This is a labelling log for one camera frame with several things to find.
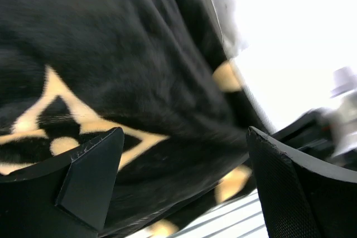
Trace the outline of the black floral pillowcase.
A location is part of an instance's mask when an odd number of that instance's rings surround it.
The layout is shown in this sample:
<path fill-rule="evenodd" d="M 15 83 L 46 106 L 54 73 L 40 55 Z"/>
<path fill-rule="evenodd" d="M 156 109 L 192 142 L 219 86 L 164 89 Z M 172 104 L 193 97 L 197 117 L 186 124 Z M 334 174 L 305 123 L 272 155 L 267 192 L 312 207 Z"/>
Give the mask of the black floral pillowcase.
<path fill-rule="evenodd" d="M 250 126 L 204 0 L 1 0 L 1 175 L 120 127 L 100 237 L 167 237 L 250 194 Z"/>

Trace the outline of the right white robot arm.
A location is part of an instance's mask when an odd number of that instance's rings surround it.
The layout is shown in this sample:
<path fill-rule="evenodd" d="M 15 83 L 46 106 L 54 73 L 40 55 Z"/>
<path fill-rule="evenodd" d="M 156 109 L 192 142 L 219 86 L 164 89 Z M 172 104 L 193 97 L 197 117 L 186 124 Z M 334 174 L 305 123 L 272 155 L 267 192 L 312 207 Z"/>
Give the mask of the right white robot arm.
<path fill-rule="evenodd" d="M 331 99 L 273 134 L 276 140 L 336 166 L 356 170 L 356 72 L 333 73 Z"/>

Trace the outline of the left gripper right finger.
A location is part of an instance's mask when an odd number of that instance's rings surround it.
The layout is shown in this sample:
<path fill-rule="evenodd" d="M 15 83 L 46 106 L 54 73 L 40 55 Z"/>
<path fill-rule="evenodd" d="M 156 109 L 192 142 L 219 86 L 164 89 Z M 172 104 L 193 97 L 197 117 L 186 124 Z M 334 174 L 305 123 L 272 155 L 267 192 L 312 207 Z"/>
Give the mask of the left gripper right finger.
<path fill-rule="evenodd" d="M 269 237 L 356 238 L 356 172 L 291 148 L 255 127 L 249 158 Z"/>

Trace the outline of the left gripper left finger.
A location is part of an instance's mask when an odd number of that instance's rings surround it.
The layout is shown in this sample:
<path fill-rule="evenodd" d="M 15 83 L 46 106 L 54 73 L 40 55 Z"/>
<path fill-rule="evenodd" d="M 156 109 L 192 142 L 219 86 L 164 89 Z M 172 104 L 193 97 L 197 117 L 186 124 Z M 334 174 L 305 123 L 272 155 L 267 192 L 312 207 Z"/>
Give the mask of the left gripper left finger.
<path fill-rule="evenodd" d="M 97 237 L 104 227 L 124 134 L 113 128 L 1 177 L 1 237 Z"/>

